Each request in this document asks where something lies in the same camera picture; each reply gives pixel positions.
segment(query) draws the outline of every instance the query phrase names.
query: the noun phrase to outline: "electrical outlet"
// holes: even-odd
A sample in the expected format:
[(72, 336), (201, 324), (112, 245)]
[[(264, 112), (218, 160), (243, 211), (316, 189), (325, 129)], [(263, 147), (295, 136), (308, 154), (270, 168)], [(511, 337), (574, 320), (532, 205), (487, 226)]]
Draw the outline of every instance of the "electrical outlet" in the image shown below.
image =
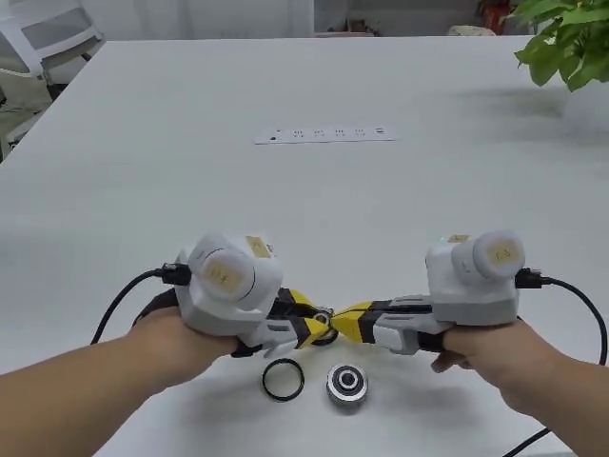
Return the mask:
[(256, 145), (334, 143), (359, 141), (395, 141), (400, 136), (384, 126), (377, 127), (325, 127), (317, 129), (275, 129), (254, 138)]

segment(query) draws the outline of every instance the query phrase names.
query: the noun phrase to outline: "plant leaf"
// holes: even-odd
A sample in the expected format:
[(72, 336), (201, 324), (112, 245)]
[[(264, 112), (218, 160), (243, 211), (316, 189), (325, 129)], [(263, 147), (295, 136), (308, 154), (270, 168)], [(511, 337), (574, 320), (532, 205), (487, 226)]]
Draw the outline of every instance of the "plant leaf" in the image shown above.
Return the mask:
[(550, 10), (556, 10), (556, 16), (561, 12), (573, 10), (575, 7), (560, 0), (530, 0), (521, 3), (512, 14), (511, 17), (519, 17), (522, 23), (527, 23), (541, 14), (545, 14)]
[(543, 50), (544, 47), (549, 46), (545, 40), (547, 37), (542, 35), (536, 35), (529, 40), (523, 50), (519, 50), (514, 53), (516, 58), (521, 62), (521, 64), (530, 65), (534, 60), (535, 54), (539, 50)]
[(556, 21), (554, 21), (554, 23), (556, 24), (557, 22), (561, 22), (561, 17), (560, 15), (562, 14), (562, 12), (564, 11), (563, 8), (554, 8), (550, 11), (545, 12), (544, 14), (539, 14), (538, 16), (535, 16), (533, 19), (531, 19), (529, 21), (529, 24), (531, 26), (538, 26), (539, 24), (545, 22), (545, 21), (549, 21), (550, 19), (554, 19), (555, 17), (557, 18)]
[(560, 27), (556, 33), (557, 45), (564, 48), (572, 45), (580, 37), (581, 32), (586, 27), (587, 26), (584, 24), (569, 24), (567, 26), (560, 24)]
[(602, 10), (576, 9), (562, 13), (562, 24), (585, 24), (588, 22), (606, 21), (609, 19), (609, 8)]
[(580, 60), (581, 59), (577, 55), (573, 54), (562, 59), (562, 61), (559, 63), (559, 73), (562, 81), (565, 83), (569, 81), (571, 75), (580, 66)]
[(538, 86), (543, 86), (559, 70), (562, 52), (553, 45), (546, 45), (543, 50), (538, 50), (532, 56), (529, 64), (531, 79)]
[(600, 78), (606, 66), (607, 58), (603, 53), (585, 55), (581, 68), (573, 73), (569, 81), (567, 81), (567, 88), (572, 92), (583, 88), (593, 79)]
[(520, 62), (520, 65), (522, 65), (522, 64), (528, 65), (531, 63), (531, 59), (529, 58), (529, 54), (526, 52), (526, 50), (518, 50), (518, 51), (514, 52), (514, 55)]
[(599, 81), (601, 81), (601, 83), (609, 83), (609, 64), (607, 64), (604, 70), (600, 73)]

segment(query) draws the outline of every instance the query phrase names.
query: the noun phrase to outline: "green plant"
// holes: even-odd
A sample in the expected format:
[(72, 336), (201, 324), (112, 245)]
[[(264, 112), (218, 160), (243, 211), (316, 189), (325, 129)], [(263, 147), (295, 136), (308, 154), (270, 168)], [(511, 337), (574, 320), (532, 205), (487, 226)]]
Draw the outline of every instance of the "green plant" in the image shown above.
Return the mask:
[(533, 26), (552, 21), (516, 52), (535, 84), (556, 72), (571, 91), (609, 82), (609, 0), (523, 0), (512, 16)]

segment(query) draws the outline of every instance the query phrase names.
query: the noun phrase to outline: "cable connector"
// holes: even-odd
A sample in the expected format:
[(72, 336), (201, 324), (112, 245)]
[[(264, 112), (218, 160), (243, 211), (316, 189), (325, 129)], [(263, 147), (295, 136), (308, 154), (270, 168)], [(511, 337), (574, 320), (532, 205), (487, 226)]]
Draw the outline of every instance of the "cable connector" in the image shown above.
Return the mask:
[(546, 284), (541, 276), (541, 271), (530, 268), (522, 268), (516, 273), (514, 282), (516, 288), (542, 288)]
[(159, 269), (159, 277), (163, 280), (163, 284), (188, 286), (192, 272), (185, 264), (163, 264)]

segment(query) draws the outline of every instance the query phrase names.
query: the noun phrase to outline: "black cable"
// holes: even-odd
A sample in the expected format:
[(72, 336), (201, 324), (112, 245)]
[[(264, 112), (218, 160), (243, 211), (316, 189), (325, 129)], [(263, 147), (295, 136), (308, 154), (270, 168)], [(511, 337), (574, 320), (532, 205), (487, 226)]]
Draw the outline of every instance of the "black cable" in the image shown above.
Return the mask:
[(597, 307), (594, 306), (592, 300), (590, 300), (585, 293), (576, 288), (575, 286), (571, 286), (569, 283), (565, 283), (560, 279), (542, 277), (541, 280), (545, 286), (558, 286), (560, 288), (565, 288), (569, 290), (571, 293), (576, 294), (581, 301), (590, 309), (592, 315), (596, 319), (599, 324), (600, 330), (600, 357), (599, 357), (599, 365), (607, 364), (607, 326), (605, 324), (604, 319), (602, 318), (602, 314), (600, 314)]
[(543, 438), (544, 436), (546, 436), (549, 433), (550, 433), (549, 428), (544, 428), (543, 430), (538, 431), (536, 434), (532, 435), (530, 438), (527, 438), (522, 443), (520, 443), (519, 445), (514, 447), (507, 454), (503, 455), (503, 457), (516, 457), (518, 454), (523, 452), (533, 443), (536, 443), (537, 441), (539, 441), (541, 438)]
[(119, 292), (116, 298), (112, 300), (112, 303), (104, 313), (104, 317), (102, 317), (99, 326), (97, 326), (97, 330), (95, 330), (95, 335), (91, 340), (91, 344), (96, 345), (97, 343), (99, 343), (99, 340), (102, 337), (102, 333), (104, 333), (104, 329), (106, 328), (106, 325), (108, 324), (112, 313), (116, 310), (116, 308), (119, 306), (121, 301), (127, 296), (127, 294), (130, 293), (133, 288), (135, 288), (135, 286), (137, 286), (142, 281), (145, 281), (148, 278), (161, 277), (162, 274), (163, 270), (161, 268), (151, 269), (150, 271), (146, 271), (145, 273), (140, 274), (137, 278), (127, 284), (123, 288), (123, 290)]
[[(607, 364), (607, 326), (605, 324), (604, 319), (602, 318), (602, 314), (600, 314), (597, 307), (594, 306), (592, 300), (590, 300), (585, 293), (576, 288), (575, 286), (570, 285), (569, 283), (565, 283), (560, 279), (554, 279), (550, 277), (541, 276), (538, 271), (531, 270), (529, 268), (524, 268), (521, 273), (520, 283), (519, 277), (517, 276), (517, 288), (541, 288), (542, 286), (558, 286), (560, 288), (565, 288), (570, 292), (576, 294), (581, 301), (590, 309), (592, 315), (596, 319), (599, 324), (600, 330), (600, 357), (599, 357), (599, 365), (604, 366)], [(514, 447), (508, 453), (504, 454), (503, 457), (515, 457), (516, 455), (523, 452), (529, 446), (533, 445), (541, 438), (550, 433), (549, 428), (544, 428), (543, 430), (538, 431), (533, 436), (527, 438), (518, 446)]]
[(116, 296), (116, 298), (112, 300), (112, 303), (110, 303), (110, 306), (104, 313), (104, 317), (102, 317), (102, 321), (99, 323), (97, 330), (95, 330), (95, 335), (91, 340), (91, 344), (96, 345), (99, 343), (102, 333), (104, 333), (104, 329), (106, 328), (112, 313), (116, 310), (127, 294), (130, 293), (131, 290), (142, 281), (145, 281), (148, 278), (161, 278), (163, 280), (163, 284), (169, 284), (172, 286), (188, 286), (190, 284), (191, 277), (192, 272), (190, 271), (189, 266), (186, 264), (163, 264), (163, 266), (160, 268), (151, 269), (150, 271), (140, 274), (137, 278), (127, 284)]

